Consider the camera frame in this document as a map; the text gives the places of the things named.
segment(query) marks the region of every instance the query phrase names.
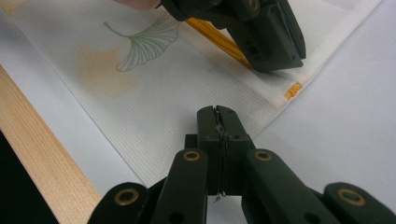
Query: white cloth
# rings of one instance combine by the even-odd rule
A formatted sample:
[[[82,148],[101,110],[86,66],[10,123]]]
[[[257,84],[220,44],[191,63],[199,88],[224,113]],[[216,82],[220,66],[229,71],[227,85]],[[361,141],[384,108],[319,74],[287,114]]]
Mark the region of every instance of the white cloth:
[[[379,2],[290,0],[306,41],[304,67],[258,75],[163,9],[30,0],[11,17],[150,186],[167,175],[184,134],[196,133],[198,109],[228,106],[257,135],[289,104],[290,87],[305,87]]]

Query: cloth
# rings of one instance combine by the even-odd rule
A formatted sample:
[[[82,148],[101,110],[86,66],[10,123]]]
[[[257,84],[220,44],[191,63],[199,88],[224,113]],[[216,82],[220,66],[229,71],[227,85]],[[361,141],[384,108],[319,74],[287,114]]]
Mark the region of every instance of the cloth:
[[[257,74],[163,8],[108,0],[1,0],[0,6],[151,186],[167,175],[195,113],[235,110],[256,136],[307,86],[381,0],[290,0],[304,33],[304,67]]]

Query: white table surface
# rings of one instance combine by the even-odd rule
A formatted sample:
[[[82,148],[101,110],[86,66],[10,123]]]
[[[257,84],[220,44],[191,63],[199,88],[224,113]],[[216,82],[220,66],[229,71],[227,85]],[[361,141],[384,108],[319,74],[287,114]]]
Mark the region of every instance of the white table surface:
[[[357,185],[396,212],[396,1],[384,0],[318,77],[254,139],[315,190]],[[140,182],[51,67],[0,13],[0,64],[101,195]],[[208,204],[208,223],[241,223],[238,199]]]

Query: green leaf drawing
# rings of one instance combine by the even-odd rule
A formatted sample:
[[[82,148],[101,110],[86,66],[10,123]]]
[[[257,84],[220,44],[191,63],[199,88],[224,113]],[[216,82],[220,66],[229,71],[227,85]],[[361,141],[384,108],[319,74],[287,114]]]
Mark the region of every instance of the green leaf drawing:
[[[121,63],[117,64],[117,69],[126,72],[140,64],[160,57],[166,48],[177,39],[178,25],[179,22],[167,12],[162,12],[149,28],[136,35],[120,34],[105,22],[105,26],[110,31],[128,38],[131,42],[128,55]]]

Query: wooden frame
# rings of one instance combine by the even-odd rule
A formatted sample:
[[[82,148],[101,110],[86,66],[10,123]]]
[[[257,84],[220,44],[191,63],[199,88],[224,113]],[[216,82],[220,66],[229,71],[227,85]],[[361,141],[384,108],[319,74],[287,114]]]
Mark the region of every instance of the wooden frame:
[[[87,223],[100,196],[0,65],[0,129],[60,223]]]

